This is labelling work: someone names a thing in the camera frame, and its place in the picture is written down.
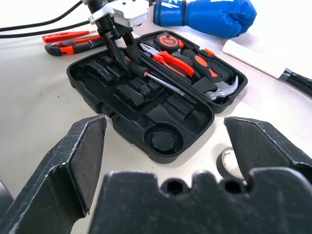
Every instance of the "tool case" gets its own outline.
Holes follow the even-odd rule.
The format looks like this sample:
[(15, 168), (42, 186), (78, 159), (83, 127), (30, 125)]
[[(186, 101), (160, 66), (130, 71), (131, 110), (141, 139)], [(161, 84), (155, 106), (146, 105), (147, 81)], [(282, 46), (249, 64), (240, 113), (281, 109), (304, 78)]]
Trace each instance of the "tool case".
[(140, 51), (141, 66), (186, 93), (194, 102), (150, 78), (128, 76), (114, 65), (107, 51), (71, 64), (67, 74), (71, 85), (80, 92), (90, 107), (112, 119), (113, 128), (120, 135), (139, 147), (153, 161), (170, 163), (211, 126), (215, 113), (221, 113), (233, 103), (248, 81), (244, 74), (226, 62), (212, 53), (200, 50), (198, 45), (174, 32), (146, 34), (137, 38), (136, 42), (157, 48), (154, 40), (163, 33), (178, 38), (183, 42), (184, 48), (192, 49), (206, 59), (224, 81), (231, 83), (238, 76), (238, 89), (235, 93), (212, 102), (204, 94), (209, 90), (200, 80), (188, 81), (181, 78), (144, 51)]

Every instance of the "wire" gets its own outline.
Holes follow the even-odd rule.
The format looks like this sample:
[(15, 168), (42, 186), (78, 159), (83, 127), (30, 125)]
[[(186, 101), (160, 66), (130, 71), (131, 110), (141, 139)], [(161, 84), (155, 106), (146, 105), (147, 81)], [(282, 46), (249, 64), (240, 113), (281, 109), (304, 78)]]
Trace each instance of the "wire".
[(60, 15), (59, 17), (56, 17), (55, 19), (52, 19), (46, 22), (41, 22), (41, 23), (33, 23), (33, 24), (20, 25), (20, 26), (14, 26), (14, 27), (0, 28), (0, 32), (18, 30), (18, 29), (24, 29), (24, 28), (33, 28), (33, 27), (45, 26), (51, 23), (55, 23), (61, 20), (62, 18), (64, 18), (65, 16), (69, 15), (73, 10), (75, 10), (81, 4), (82, 4), (82, 1), (77, 2), (72, 8), (70, 8), (68, 11), (66, 11), (64, 14)]
[(72, 28), (77, 28), (86, 24), (89, 24), (89, 21), (84, 21), (81, 23), (69, 25), (66, 27), (62, 28), (55, 28), (55, 29), (49, 29), (45, 31), (39, 31), (39, 32), (32, 32), (32, 33), (22, 33), (22, 34), (9, 34), (9, 35), (0, 35), (0, 39), (7, 39), (7, 38), (23, 38), (23, 37), (31, 37), (31, 36), (37, 36), (37, 35), (42, 35), (42, 34), (48, 34), (48, 33), (55, 33), (59, 31), (64, 31)]

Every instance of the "white table surface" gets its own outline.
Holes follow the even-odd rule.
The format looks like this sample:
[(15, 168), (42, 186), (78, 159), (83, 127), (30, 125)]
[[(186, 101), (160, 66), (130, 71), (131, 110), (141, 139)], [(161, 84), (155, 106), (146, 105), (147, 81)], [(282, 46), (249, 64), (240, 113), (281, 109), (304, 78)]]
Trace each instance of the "white table surface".
[[(0, 27), (50, 20), (69, 9), (76, 0), (4, 1), (0, 8)], [(258, 12), (249, 32), (234, 41), (270, 57), (281, 59), (297, 73), (312, 77), (311, 7), (305, 0), (253, 0)], [(70, 16), (52, 26), (61, 27), (85, 21), (90, 13), (80, 6)], [(83, 26), (73, 31), (95, 27)], [(161, 29), (149, 22), (135, 28), (137, 35)], [(175, 162), (152, 162), (135, 145), (124, 140), (108, 121), (101, 176), (108, 171), (145, 170), (155, 172), (161, 184), (179, 177), (191, 185), (196, 170), (209, 170), (221, 179), (215, 166), (218, 154), (230, 146), (223, 125), (226, 116), (253, 117), (269, 121), (296, 146), (312, 156), (312, 99), (286, 83), (275, 80), (248, 65), (222, 54), (225, 40), (197, 32), (189, 27), (169, 27), (194, 41), (243, 72), (249, 83), (234, 104), (216, 115), (207, 132)], [(53, 57), (48, 55), (41, 37), (0, 40), (0, 179), (14, 197), (21, 191), (44, 155), (82, 118), (96, 115), (81, 95), (71, 87), (66, 68), (71, 63), (102, 50)], [(79, 220), (72, 233), (87, 233), (90, 216)]]

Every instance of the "screwdriver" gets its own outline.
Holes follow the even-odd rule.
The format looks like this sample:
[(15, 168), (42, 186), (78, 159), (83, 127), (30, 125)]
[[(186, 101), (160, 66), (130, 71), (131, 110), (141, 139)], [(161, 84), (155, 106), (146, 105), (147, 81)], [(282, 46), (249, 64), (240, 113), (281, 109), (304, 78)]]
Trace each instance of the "screwdriver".
[(130, 59), (128, 57), (126, 57), (126, 59), (129, 61), (129, 69), (130, 72), (132, 72), (133, 74), (137, 75), (140, 78), (145, 78), (145, 77), (149, 77), (152, 80), (156, 81), (159, 84), (162, 84), (163, 86), (167, 87), (168, 89), (174, 91), (175, 93), (179, 94), (181, 97), (187, 99), (190, 103), (192, 103), (193, 105), (196, 105), (197, 102), (194, 101), (190, 96), (188, 96), (185, 92), (181, 91), (180, 89), (174, 87), (173, 85), (153, 76), (152, 74), (150, 74), (148, 72), (148, 69), (145, 67), (140, 66), (139, 64), (130, 61)]
[(208, 64), (206, 60), (198, 56), (193, 50), (186, 49), (182, 52), (182, 55), (188, 56), (193, 61), (193, 67), (203, 77), (207, 77), (212, 83), (222, 82), (222, 77)]

